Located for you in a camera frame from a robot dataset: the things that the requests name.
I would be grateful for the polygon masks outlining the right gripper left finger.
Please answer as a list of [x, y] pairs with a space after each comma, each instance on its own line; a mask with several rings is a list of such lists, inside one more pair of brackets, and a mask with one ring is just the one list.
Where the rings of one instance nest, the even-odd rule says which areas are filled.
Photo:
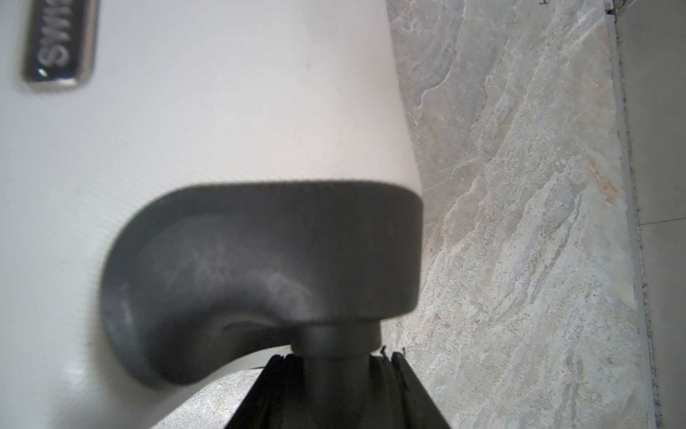
[[273, 356], [226, 428], [305, 428], [302, 358]]

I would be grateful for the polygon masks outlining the black and white suitcase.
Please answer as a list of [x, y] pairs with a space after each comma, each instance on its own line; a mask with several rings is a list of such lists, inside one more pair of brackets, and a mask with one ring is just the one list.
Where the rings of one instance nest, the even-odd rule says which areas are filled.
[[2, 3], [2, 427], [152, 427], [319, 328], [369, 353], [422, 232], [385, 2]]

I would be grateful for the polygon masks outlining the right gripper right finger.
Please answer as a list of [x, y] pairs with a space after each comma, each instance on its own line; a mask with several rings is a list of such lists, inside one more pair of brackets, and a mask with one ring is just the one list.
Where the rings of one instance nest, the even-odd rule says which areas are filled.
[[370, 357], [370, 428], [449, 428], [400, 352]]

